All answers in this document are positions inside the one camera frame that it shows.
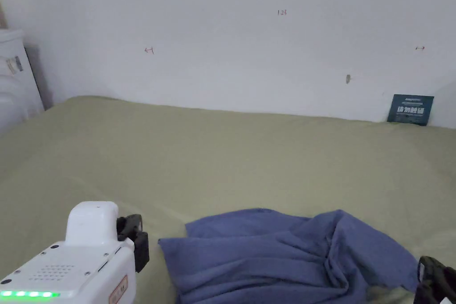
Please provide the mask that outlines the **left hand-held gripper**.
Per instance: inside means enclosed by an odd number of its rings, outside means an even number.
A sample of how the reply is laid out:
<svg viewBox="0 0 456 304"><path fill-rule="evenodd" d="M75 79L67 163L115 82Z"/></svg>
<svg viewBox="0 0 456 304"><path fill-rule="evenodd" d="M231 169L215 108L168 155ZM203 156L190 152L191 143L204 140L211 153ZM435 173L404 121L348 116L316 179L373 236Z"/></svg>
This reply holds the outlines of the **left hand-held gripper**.
<svg viewBox="0 0 456 304"><path fill-rule="evenodd" d="M132 304L137 273L149 262L140 214L119 216L114 202L81 202L65 239L1 281L3 304Z"/></svg>

